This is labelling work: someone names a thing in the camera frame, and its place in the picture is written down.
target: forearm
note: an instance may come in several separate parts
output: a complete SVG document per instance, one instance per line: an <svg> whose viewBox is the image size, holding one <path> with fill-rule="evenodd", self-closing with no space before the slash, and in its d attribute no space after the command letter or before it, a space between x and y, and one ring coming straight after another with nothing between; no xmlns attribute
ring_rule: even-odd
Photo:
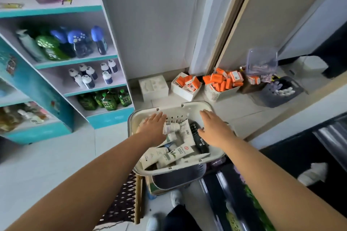
<svg viewBox="0 0 347 231"><path fill-rule="evenodd" d="M92 230L150 147L135 134L81 168L15 221L12 230Z"/></svg>
<svg viewBox="0 0 347 231"><path fill-rule="evenodd" d="M277 231L347 230L344 216L251 145L224 146Z"/></svg>

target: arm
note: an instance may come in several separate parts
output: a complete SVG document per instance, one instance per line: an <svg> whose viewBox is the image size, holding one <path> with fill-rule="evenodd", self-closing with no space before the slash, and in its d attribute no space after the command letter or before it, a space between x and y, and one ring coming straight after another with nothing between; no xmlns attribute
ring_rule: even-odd
<svg viewBox="0 0 347 231"><path fill-rule="evenodd" d="M162 113L146 119L135 135L63 181L7 231L93 230L140 157L165 140L165 119Z"/></svg>
<svg viewBox="0 0 347 231"><path fill-rule="evenodd" d="M200 112L199 135L236 165L277 231L347 230L347 219L294 177L237 138L214 113Z"/></svg>

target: floor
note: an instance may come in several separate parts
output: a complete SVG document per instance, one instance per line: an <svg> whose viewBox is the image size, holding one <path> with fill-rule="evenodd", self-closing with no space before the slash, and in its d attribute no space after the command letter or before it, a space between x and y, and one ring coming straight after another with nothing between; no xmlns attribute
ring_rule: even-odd
<svg viewBox="0 0 347 231"><path fill-rule="evenodd" d="M169 97L142 102L141 94L133 91L136 109L177 105L186 102L170 93ZM195 100L208 101L203 92ZM240 137L246 137L275 118L288 106L269 109L255 105L249 96L237 94L211 103L215 112L232 124ZM128 137L127 123L94 130L76 116L75 132L18 146L0 145L0 230L4 230L41 197L78 169ZM198 181L183 190L186 207L202 230L216 230L213 213ZM145 230L147 218L160 213L164 217L172 209L169 194L146 201L146 216L139 225L121 223L110 231Z"/></svg>

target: clear plastic box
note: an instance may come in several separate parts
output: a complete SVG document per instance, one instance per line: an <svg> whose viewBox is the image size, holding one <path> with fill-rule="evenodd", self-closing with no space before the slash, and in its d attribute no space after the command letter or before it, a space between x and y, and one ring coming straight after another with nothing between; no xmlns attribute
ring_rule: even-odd
<svg viewBox="0 0 347 231"><path fill-rule="evenodd" d="M253 48L247 54L247 75L268 75L276 73L278 66L275 48Z"/></svg>

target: door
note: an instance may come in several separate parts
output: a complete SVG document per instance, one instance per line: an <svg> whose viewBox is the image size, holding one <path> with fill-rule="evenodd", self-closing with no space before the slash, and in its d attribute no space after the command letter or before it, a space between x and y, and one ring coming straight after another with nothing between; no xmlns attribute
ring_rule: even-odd
<svg viewBox="0 0 347 231"><path fill-rule="evenodd" d="M231 29L217 67L246 63L247 50L283 44L315 0L245 0Z"/></svg>

